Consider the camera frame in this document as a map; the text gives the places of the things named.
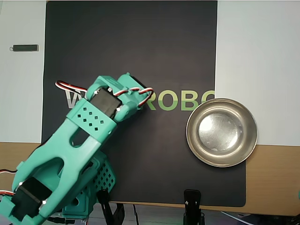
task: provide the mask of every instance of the black clamp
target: black clamp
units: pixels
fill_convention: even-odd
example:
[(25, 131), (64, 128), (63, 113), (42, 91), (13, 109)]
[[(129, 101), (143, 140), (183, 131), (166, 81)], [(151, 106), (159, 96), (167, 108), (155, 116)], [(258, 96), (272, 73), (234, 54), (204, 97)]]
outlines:
[(121, 225), (125, 218), (124, 205), (117, 203), (117, 209), (112, 213), (109, 206), (109, 193), (107, 189), (97, 192), (97, 199), (102, 206), (103, 215), (107, 225)]
[(198, 190), (185, 190), (184, 202), (186, 212), (183, 216), (183, 225), (205, 225), (204, 214), (200, 207), (201, 193)]

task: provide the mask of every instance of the teal robotic arm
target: teal robotic arm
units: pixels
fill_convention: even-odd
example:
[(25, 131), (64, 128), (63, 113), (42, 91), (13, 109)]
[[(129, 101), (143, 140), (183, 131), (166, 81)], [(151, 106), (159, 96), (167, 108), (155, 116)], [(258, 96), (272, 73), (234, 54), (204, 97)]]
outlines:
[[(0, 214), (15, 225), (39, 225), (57, 211), (65, 218), (85, 219), (96, 193), (110, 190), (115, 175), (99, 149), (117, 124), (140, 110), (153, 93), (129, 73), (118, 80), (99, 76), (46, 143), (17, 167), (13, 196), (4, 196)], [(89, 136), (79, 146), (80, 130)]]

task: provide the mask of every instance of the white cable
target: white cable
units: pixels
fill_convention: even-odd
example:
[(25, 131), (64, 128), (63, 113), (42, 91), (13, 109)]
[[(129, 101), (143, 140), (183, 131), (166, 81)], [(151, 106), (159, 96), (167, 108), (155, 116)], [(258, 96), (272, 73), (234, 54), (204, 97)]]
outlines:
[(0, 174), (1, 174), (1, 173), (11, 173), (11, 174), (15, 174), (16, 172), (10, 172), (10, 171), (1, 171), (1, 172), (0, 172)]
[(226, 213), (226, 212), (221, 211), (221, 213), (223, 213), (223, 214), (225, 214), (225, 215), (227, 215), (227, 216), (229, 216), (229, 217), (231, 217), (231, 218), (233, 218), (233, 219), (236, 219), (236, 220), (238, 220), (238, 221), (240, 221), (240, 222), (242, 222), (242, 223), (244, 223), (244, 224), (254, 225), (254, 224), (251, 224), (251, 223), (249, 223), (249, 222), (246, 222), (246, 221), (244, 221), (244, 220), (242, 220), (242, 219), (240, 219), (240, 218), (234, 217), (234, 216), (232, 216), (232, 215), (230, 215), (230, 214), (228, 214), (228, 213)]

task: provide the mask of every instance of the wooden surface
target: wooden surface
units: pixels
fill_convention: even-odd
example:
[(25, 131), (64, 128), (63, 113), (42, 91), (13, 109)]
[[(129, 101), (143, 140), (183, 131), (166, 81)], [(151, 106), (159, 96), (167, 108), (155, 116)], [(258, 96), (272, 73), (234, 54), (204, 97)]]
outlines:
[[(38, 145), (37, 143), (0, 142), (1, 169), (15, 170), (16, 166), (26, 160)], [(247, 160), (246, 171), (247, 199), (244, 207), (202, 206), (201, 208), (289, 216), (300, 213), (298, 199), (300, 147), (258, 145)], [(13, 178), (12, 174), (1, 174), (0, 189), (10, 190)], [(135, 203), (184, 207), (178, 204)]]

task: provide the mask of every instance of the metal bowl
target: metal bowl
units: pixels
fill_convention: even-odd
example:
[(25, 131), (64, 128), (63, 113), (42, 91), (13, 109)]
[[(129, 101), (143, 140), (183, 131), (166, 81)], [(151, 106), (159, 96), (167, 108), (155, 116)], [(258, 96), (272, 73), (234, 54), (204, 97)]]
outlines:
[(199, 105), (187, 121), (187, 142), (201, 161), (229, 167), (244, 161), (257, 141), (255, 120), (242, 104), (215, 98)]

